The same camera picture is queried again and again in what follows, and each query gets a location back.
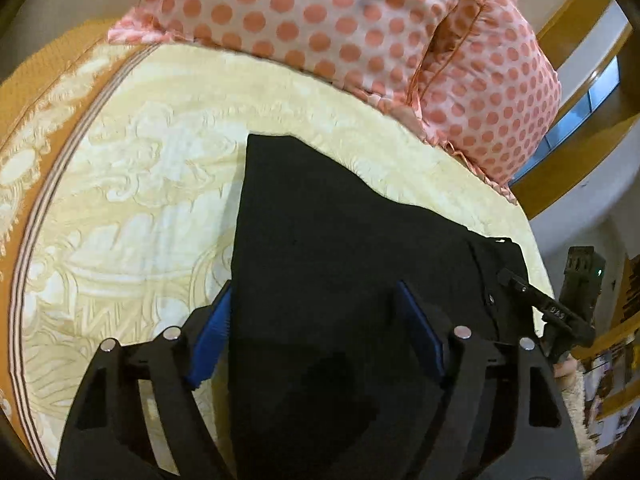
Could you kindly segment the beige fuzzy sleeve forearm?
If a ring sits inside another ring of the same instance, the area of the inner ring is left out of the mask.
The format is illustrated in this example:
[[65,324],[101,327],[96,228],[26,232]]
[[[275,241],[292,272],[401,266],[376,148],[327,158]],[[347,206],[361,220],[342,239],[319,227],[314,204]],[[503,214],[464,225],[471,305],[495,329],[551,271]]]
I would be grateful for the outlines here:
[[581,370],[562,372],[555,375],[567,413],[570,415],[577,441],[582,470],[589,478],[604,462],[604,456],[597,454],[596,442],[590,439],[585,424],[584,374]]

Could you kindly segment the person's right hand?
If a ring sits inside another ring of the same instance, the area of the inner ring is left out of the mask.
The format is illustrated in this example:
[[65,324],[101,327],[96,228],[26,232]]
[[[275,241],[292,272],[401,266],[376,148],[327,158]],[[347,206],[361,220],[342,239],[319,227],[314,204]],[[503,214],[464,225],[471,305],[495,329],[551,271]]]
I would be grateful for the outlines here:
[[564,360],[553,365],[553,375],[555,378],[562,378],[574,374],[578,369],[578,361],[569,354]]

